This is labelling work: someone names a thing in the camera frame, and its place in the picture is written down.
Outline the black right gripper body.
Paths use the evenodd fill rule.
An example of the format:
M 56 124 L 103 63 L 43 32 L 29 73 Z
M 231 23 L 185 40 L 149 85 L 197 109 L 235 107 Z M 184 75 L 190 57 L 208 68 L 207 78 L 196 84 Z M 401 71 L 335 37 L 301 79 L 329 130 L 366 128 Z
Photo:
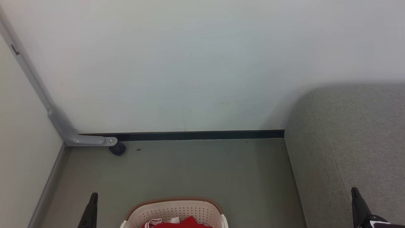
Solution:
M 404 225 L 391 224 L 377 215 L 367 215 L 359 222 L 359 228 L 404 228 Z

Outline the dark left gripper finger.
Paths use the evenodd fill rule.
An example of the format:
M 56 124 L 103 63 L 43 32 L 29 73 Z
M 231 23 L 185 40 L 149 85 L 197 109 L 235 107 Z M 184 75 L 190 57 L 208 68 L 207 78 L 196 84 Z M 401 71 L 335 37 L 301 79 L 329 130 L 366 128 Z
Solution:
M 80 219 L 78 228 L 96 228 L 97 227 L 97 201 L 98 193 L 92 193 L 85 211 Z

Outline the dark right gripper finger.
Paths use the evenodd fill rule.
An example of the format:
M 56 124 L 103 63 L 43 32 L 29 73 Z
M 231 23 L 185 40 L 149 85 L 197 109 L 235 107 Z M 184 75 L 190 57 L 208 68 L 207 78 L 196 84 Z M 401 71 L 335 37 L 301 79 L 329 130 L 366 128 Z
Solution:
M 352 217 L 353 217 L 353 227 L 359 228 L 363 219 L 371 215 L 371 211 L 366 203 L 366 201 L 361 196 L 358 188 L 351 188 L 352 196 Z

